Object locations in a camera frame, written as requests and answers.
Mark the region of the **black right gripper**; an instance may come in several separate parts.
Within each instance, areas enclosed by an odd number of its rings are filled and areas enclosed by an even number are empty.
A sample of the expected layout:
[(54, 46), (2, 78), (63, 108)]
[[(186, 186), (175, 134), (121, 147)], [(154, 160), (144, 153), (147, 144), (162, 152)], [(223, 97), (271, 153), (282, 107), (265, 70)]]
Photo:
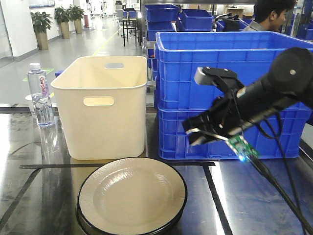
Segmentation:
[(218, 98), (212, 107), (182, 122), (189, 144), (226, 141), (247, 129), (247, 96)]

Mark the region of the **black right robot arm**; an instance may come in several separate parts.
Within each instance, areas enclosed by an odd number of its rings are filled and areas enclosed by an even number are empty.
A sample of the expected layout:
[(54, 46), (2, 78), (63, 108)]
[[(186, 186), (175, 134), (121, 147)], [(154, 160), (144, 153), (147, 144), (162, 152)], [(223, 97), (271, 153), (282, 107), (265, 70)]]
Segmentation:
[(245, 86), (231, 70), (198, 67), (195, 81), (223, 92), (212, 106), (182, 125), (190, 145), (226, 141), (291, 105), (313, 106), (313, 53), (292, 47), (281, 52), (268, 73)]

